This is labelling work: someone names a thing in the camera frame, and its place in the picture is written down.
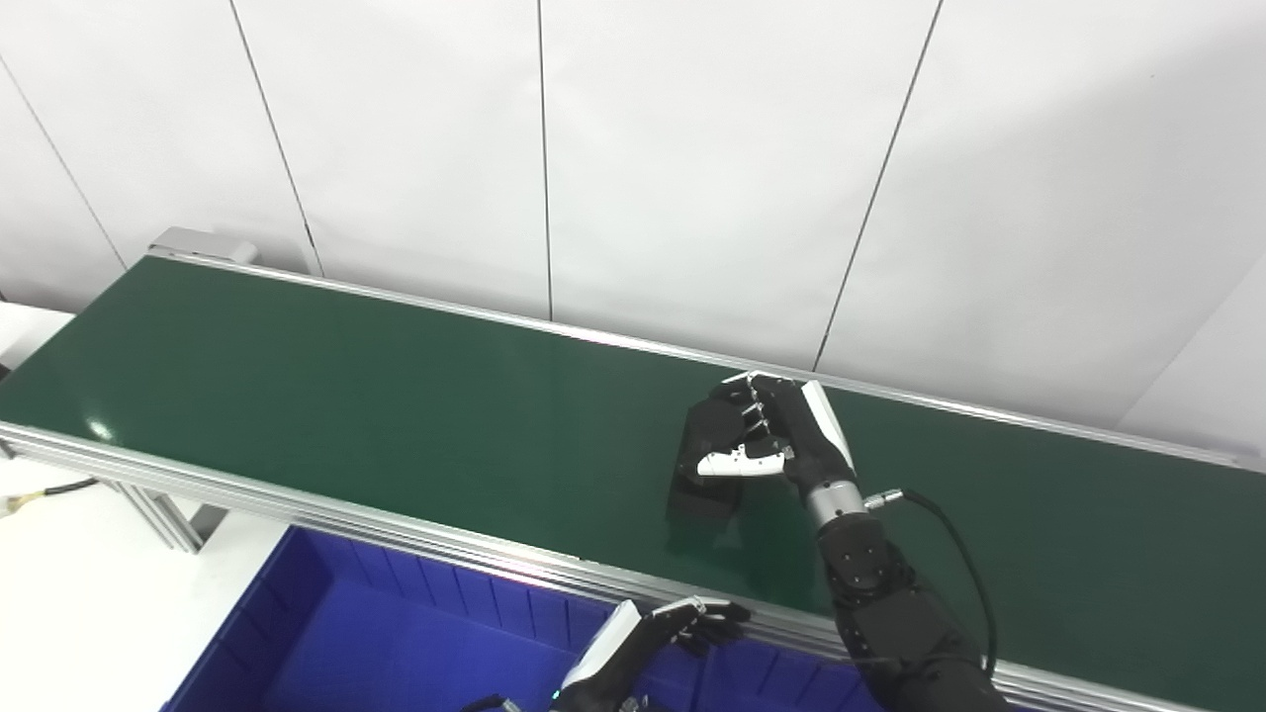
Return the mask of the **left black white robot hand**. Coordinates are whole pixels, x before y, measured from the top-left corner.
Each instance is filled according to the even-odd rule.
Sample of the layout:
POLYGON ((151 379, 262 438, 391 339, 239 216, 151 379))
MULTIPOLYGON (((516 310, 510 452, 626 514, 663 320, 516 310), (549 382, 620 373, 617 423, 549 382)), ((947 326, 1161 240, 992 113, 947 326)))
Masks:
POLYGON ((656 711, 634 688, 661 649, 677 645, 693 658, 705 658, 711 647, 741 640, 751 618, 747 607, 717 595, 685 595, 649 612, 632 599, 620 602, 563 677, 549 708, 656 711))

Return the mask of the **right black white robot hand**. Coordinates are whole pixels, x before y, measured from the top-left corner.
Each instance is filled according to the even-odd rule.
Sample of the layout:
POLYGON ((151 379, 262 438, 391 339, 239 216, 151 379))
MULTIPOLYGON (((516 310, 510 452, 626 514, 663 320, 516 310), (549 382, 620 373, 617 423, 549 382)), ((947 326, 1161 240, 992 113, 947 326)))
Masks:
POLYGON ((700 484, 786 478, 801 497, 858 483, 822 384, 768 371, 728 378, 693 405, 679 464, 700 484))

